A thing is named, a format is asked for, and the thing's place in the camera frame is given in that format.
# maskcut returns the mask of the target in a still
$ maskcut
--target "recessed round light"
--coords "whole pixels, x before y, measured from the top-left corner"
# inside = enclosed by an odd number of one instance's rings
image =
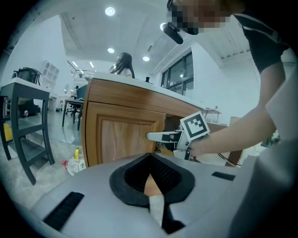
[[[108,16],[113,16],[115,14],[115,9],[113,7],[107,7],[104,12]]]
[[[115,52],[115,50],[114,50],[113,48],[109,48],[109,49],[108,49],[108,52],[112,54],[112,53]]]
[[[144,56],[144,57],[143,57],[143,60],[144,60],[144,61],[149,61],[150,58],[149,58],[148,56]]]
[[[166,24],[166,22],[160,24],[160,29],[163,31],[163,25]]]

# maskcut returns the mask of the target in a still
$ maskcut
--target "wooden cabinet door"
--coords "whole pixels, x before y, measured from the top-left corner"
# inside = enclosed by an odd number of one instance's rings
[[[145,135],[162,132],[164,119],[160,112],[88,102],[83,131],[88,166],[153,152],[156,143]]]

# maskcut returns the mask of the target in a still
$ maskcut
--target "yellow object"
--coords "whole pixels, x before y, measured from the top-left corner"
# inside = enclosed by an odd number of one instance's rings
[[[75,150],[74,159],[79,159],[79,148],[76,148]]]
[[[10,141],[13,139],[13,132],[7,123],[4,123],[4,133],[6,141]]]

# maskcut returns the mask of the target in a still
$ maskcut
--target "black headset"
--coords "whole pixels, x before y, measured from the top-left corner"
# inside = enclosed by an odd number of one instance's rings
[[[180,30],[183,30],[191,35],[199,34],[199,28],[195,27],[194,23],[187,22],[187,15],[182,11],[181,6],[174,6],[173,0],[169,0],[167,3],[167,9],[172,21],[164,24],[163,31],[177,44],[180,45],[183,43],[183,38],[179,34]]]

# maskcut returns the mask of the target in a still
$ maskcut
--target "gray floor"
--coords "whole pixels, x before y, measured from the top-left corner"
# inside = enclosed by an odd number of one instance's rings
[[[38,125],[41,122],[41,116],[37,115],[21,120]],[[70,160],[76,148],[80,148],[82,153],[81,130],[77,131],[77,115],[75,124],[73,124],[71,115],[66,115],[64,128],[62,128],[62,113],[49,113],[48,130],[55,164],[51,166],[47,160],[44,160],[31,166],[31,171],[36,179],[35,185],[32,185],[28,180],[16,152],[9,147],[12,159],[8,161],[2,142],[0,143],[1,181],[10,198],[28,209],[31,209],[45,193],[71,177],[61,162]],[[39,145],[43,145],[41,131],[26,137]]]

